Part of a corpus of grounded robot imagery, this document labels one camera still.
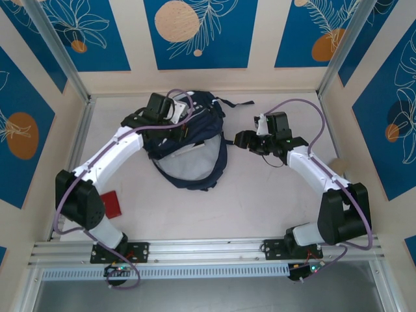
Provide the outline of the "navy blue student backpack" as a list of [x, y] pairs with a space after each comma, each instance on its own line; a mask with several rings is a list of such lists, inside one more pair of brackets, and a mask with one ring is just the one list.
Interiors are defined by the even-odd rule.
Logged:
[[208, 191], [215, 187], [228, 163], [228, 146], [224, 138], [226, 117], [221, 103], [231, 108], [232, 103], [206, 91], [189, 91], [174, 97], [178, 104], [194, 103], [194, 112], [187, 122], [187, 134], [180, 142], [174, 138], [147, 139], [144, 143], [148, 157], [158, 171], [175, 187]]

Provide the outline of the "beige pencil case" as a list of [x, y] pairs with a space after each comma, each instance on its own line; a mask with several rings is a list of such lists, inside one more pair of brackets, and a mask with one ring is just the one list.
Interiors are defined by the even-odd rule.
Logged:
[[338, 176], [343, 176], [348, 168], [348, 163], [344, 159], [335, 158], [331, 160], [328, 166]]

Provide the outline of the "red wallet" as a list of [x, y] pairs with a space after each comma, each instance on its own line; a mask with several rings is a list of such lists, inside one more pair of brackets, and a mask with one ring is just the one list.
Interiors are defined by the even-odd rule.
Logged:
[[105, 206], [105, 214], [108, 219], [116, 218], [122, 215], [115, 190], [102, 194], [100, 198]]

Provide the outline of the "small controller circuit board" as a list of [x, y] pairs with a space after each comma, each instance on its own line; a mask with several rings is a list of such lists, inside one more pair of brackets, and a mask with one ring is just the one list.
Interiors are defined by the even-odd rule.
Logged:
[[103, 276], [105, 278], [127, 277], [130, 275], [130, 271], [129, 266], [108, 265], [104, 268]]
[[304, 282], [307, 278], [316, 274], [325, 265], [320, 263], [306, 263], [306, 264], [290, 264], [289, 265], [289, 276], [291, 281]]

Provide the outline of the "aluminium table side rail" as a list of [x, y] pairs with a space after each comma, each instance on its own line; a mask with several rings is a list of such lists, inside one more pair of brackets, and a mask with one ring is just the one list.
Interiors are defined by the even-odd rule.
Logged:
[[[323, 100], [321, 100], [320, 97], [318, 98], [320, 106], [322, 108], [322, 113], [326, 121], [326, 126], [328, 127], [328, 131], [335, 148], [335, 158], [340, 158], [338, 147], [335, 141], [335, 135], [333, 134], [330, 120], [328, 114], [326, 113]], [[367, 228], [369, 228], [369, 231], [371, 231], [371, 216], [367, 189], [362, 183], [351, 183], [346, 179], [345, 175], [339, 176], [339, 180], [341, 179], [346, 180], [346, 186], [344, 188], [350, 192], [350, 196], [356, 202], [352, 203], [350, 201], [350, 197], [346, 193], [342, 194], [342, 198], [346, 200], [350, 206], [347, 210], [344, 211], [345, 221], [347, 222], [347, 224], [345, 225], [345, 230], [351, 230], [352, 233], [346, 234], [346, 237], [348, 239], [351, 239], [357, 235], [367, 235]]]
[[88, 135], [88, 130], [92, 120], [92, 115], [94, 113], [95, 104], [96, 100], [90, 98], [88, 103], [84, 107], [84, 111], [82, 113], [81, 120], [77, 128], [77, 133], [73, 142], [73, 146], [71, 149], [72, 151], [66, 168], [69, 172], [78, 167], [79, 163], [81, 162], [81, 156], [83, 154], [86, 138]]

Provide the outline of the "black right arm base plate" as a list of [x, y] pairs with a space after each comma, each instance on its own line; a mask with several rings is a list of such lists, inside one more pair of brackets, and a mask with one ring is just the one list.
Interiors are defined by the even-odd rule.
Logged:
[[261, 245], [266, 260], [306, 260], [308, 257], [322, 259], [322, 250], [316, 244], [299, 246], [292, 239], [266, 239]]

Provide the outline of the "long aluminium mounting rail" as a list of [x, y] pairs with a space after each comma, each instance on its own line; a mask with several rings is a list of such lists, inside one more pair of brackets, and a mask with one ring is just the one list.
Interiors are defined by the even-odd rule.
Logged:
[[[263, 238], [151, 240], [149, 265], [223, 265], [264, 263], [260, 250]], [[34, 244], [30, 267], [81, 267], [90, 264], [93, 243], [90, 241], [49, 241]]]

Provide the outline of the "aluminium frame post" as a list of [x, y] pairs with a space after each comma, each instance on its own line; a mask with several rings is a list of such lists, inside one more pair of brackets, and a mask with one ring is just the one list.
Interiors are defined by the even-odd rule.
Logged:
[[21, 0], [21, 2], [74, 90], [87, 105], [90, 101], [90, 94], [41, 4], [37, 0]]
[[342, 87], [347, 85], [397, 3], [398, 0], [357, 0], [358, 8], [318, 86], [319, 99], [335, 78]]

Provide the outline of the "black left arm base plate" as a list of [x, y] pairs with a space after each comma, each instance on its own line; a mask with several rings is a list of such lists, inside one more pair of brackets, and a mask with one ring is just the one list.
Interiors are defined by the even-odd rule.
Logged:
[[[133, 263], [147, 263], [150, 244], [148, 242], [122, 242], [116, 252]], [[90, 256], [92, 264], [122, 263], [124, 260], [100, 245], [93, 245]]]

